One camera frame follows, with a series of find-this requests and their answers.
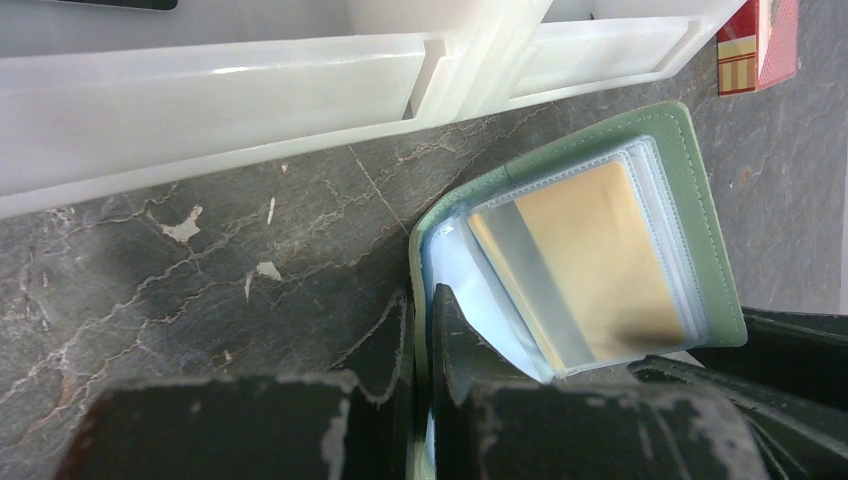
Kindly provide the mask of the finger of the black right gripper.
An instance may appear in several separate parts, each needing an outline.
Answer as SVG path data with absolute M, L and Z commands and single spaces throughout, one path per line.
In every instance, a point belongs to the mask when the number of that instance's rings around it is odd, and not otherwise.
M 704 367 L 825 406 L 847 409 L 847 317 L 742 309 L 741 347 L 697 348 Z
M 845 479 L 847 413 L 771 387 L 677 360 L 628 365 L 641 382 L 712 387 L 742 413 L 773 479 Z

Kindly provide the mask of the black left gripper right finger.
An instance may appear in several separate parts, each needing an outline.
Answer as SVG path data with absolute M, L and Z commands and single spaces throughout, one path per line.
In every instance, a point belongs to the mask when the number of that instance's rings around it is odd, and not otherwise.
M 543 385 L 432 301 L 435 470 L 440 479 L 764 479 L 739 410 L 680 384 Z

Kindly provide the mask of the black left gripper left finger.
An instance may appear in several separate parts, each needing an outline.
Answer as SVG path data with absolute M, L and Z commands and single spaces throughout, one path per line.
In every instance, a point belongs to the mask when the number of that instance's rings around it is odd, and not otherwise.
M 394 291 L 328 370 L 126 381 L 90 406 L 60 479 L 409 479 L 414 312 Z

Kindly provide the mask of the gold credit card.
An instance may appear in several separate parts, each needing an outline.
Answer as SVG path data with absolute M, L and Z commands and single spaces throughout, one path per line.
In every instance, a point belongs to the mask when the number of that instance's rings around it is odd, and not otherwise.
M 554 372 L 689 341 L 622 156 L 466 224 Z

